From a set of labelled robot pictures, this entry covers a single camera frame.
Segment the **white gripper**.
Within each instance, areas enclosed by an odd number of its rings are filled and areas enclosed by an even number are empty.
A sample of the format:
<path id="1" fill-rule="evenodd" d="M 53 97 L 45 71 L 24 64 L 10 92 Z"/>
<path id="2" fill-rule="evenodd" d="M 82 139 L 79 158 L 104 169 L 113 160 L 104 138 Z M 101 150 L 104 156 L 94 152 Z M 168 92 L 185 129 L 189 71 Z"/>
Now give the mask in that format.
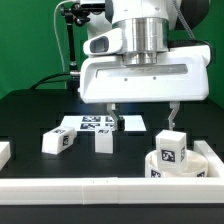
<path id="1" fill-rule="evenodd" d="M 80 75 L 80 96 L 86 103 L 108 103 L 114 129 L 123 131 L 125 119 L 115 103 L 203 100 L 208 96 L 206 45 L 172 48 L 151 65 L 126 66 L 120 56 L 89 58 Z M 168 127 L 173 130 L 179 102 L 170 102 Z"/>

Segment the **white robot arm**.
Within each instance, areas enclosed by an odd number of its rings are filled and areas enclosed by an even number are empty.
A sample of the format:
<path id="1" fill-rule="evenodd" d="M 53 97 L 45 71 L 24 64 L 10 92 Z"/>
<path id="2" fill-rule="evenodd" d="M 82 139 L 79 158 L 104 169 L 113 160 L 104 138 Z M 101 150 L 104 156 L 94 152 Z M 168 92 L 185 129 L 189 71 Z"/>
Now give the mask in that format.
<path id="1" fill-rule="evenodd" d="M 117 130 L 125 126 L 118 103 L 169 102 L 172 121 L 182 101 L 208 96 L 211 47 L 195 37 L 171 42 L 168 33 L 191 33 L 208 14 L 210 0 L 89 0 L 81 6 L 103 13 L 88 27 L 80 96 L 105 103 Z"/>

